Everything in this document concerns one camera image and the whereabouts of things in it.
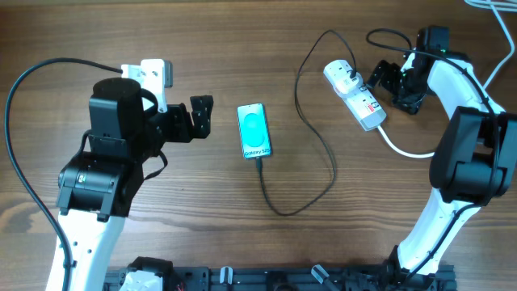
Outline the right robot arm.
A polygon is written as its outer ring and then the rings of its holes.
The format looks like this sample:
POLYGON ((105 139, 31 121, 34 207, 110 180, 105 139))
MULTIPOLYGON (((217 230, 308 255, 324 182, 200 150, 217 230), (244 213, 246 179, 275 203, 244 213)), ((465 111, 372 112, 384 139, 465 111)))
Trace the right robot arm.
POLYGON ((449 29, 428 26, 403 49, 406 63, 380 61, 367 86, 380 85, 392 105, 419 112, 438 97, 449 123, 431 156, 431 196, 415 227, 397 247, 399 284, 436 273, 463 224, 510 187, 516 165, 516 116, 495 103, 477 80, 469 57, 449 48, 449 29))

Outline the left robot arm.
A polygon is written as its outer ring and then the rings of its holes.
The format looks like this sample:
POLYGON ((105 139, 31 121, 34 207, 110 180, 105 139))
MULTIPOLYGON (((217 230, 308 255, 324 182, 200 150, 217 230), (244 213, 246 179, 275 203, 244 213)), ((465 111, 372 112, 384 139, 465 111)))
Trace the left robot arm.
POLYGON ((97 82, 89 101, 90 129, 58 176, 58 222, 66 240, 57 242, 48 290, 100 290, 111 253, 141 185, 158 176, 143 172, 151 157, 163 158, 167 142, 188 143, 210 134, 214 100, 192 96, 158 111, 153 93, 130 78, 97 82))

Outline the Galaxy smartphone teal screen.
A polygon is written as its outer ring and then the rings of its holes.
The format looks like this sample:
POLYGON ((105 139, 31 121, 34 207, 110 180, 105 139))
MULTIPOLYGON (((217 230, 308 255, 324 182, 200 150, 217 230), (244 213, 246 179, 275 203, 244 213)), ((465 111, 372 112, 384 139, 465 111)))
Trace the Galaxy smartphone teal screen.
POLYGON ((237 107, 237 121, 245 159, 272 154, 265 108, 262 103, 237 107))

